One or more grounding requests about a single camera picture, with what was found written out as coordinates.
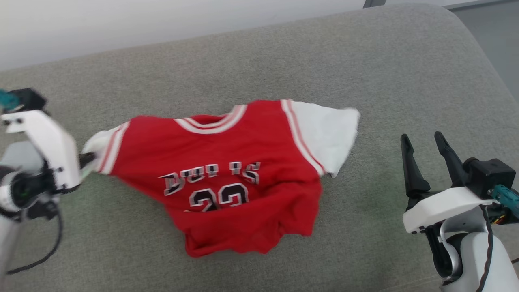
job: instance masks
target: number 23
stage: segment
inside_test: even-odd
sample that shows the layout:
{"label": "number 23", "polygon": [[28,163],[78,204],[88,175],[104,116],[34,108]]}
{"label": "number 23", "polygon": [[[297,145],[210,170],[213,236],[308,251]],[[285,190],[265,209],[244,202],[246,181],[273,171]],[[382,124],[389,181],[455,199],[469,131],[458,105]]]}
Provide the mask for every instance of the number 23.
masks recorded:
{"label": "number 23", "polygon": [[[238,200],[237,203],[232,204],[234,198]],[[207,201],[207,206],[202,212],[221,209],[222,205],[225,204],[232,204],[229,205],[229,207],[239,206],[249,202],[249,191],[241,182],[238,182],[224,185],[218,191],[218,195],[211,189],[203,189],[195,191],[189,196],[189,204],[191,207],[203,206],[205,201]]]}

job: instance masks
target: red jersey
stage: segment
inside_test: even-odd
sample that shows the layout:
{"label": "red jersey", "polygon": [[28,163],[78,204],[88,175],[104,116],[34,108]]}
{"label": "red jersey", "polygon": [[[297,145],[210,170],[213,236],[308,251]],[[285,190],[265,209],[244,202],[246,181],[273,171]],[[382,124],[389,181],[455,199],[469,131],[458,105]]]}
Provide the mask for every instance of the red jersey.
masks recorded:
{"label": "red jersey", "polygon": [[138,116],[92,137],[95,168],[162,202],[192,257],[267,253],[285,233],[312,234],[319,177],[335,176],[359,113],[258,100],[223,116]]}

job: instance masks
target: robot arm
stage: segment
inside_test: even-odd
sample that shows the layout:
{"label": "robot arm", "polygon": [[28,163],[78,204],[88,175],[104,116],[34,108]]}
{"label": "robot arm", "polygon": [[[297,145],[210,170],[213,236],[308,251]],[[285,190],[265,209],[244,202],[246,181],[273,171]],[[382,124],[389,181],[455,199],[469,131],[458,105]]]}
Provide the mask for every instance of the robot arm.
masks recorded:
{"label": "robot arm", "polygon": [[56,251],[61,237],[59,196],[76,190],[88,174],[93,153],[77,154],[72,136],[44,111],[45,99],[27,88],[0,90],[1,119],[7,133],[24,132],[28,141],[12,143],[0,160],[0,284],[25,221],[58,216],[60,235],[44,259],[11,271],[31,268]]}
{"label": "robot arm", "polygon": [[402,135],[402,158],[408,207],[406,231],[425,234],[444,292],[519,291],[519,280],[491,223],[516,223],[519,196],[511,191],[515,171],[492,159],[464,164],[440,132],[436,143],[447,163],[452,187],[430,192]]}

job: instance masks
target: gray fabric surface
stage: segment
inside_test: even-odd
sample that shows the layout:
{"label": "gray fabric surface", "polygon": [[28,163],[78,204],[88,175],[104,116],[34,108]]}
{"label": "gray fabric surface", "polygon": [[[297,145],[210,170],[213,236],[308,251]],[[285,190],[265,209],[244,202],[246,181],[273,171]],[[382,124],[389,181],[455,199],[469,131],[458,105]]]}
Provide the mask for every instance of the gray fabric surface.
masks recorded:
{"label": "gray fabric surface", "polygon": [[[92,175],[63,198],[63,243],[8,291],[438,291],[424,236],[406,234],[399,138],[409,134],[433,189],[450,185],[433,134],[464,160],[519,169],[519,106],[461,22],[428,5],[377,7],[285,25],[111,51],[0,73],[35,87],[77,139],[138,114],[222,114],[254,99],[292,98],[361,112],[337,178],[323,179],[312,237],[267,255],[193,259],[158,203]],[[1,147],[17,138],[1,136]],[[519,257],[519,229],[496,229]],[[11,267],[43,256],[56,223],[27,224]]]}

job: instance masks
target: red stripe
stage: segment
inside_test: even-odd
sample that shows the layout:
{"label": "red stripe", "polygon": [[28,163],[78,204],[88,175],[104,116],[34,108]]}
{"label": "red stripe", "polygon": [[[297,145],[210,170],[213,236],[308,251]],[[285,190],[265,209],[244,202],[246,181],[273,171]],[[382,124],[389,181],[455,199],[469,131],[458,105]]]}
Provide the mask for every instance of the red stripe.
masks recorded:
{"label": "red stripe", "polygon": [[103,171],[106,161],[108,160],[108,156],[110,155],[110,150],[112,150],[112,146],[114,145],[115,135],[117,134],[117,132],[119,132],[121,130],[121,128],[122,128],[122,125],[119,126],[119,128],[117,130],[115,130],[115,132],[110,137],[110,142],[108,143],[108,148],[106,149],[105,156],[103,158],[103,162],[101,163],[101,167],[99,168],[99,172]]}
{"label": "red stripe", "polygon": [[289,106],[290,114],[291,114],[292,117],[294,118],[294,124],[295,124],[295,130],[296,130],[297,137],[298,137],[299,140],[301,141],[301,144],[302,144],[303,147],[305,148],[305,151],[308,153],[308,155],[310,155],[310,157],[312,157],[312,159],[313,159],[317,164],[319,164],[319,167],[321,167],[323,174],[326,174],[326,170],[324,170],[324,167],[323,167],[323,166],[321,165],[321,163],[319,163],[319,161],[318,161],[318,160],[317,160],[317,159],[312,155],[312,153],[310,152],[310,150],[308,150],[308,147],[306,146],[305,140],[303,140],[303,135],[301,135],[301,130],[299,129],[299,123],[297,122],[297,117],[296,117],[296,115],[295,115],[294,110],[292,109],[292,101],[291,101],[291,100],[287,100],[286,103],[287,103],[288,106]]}

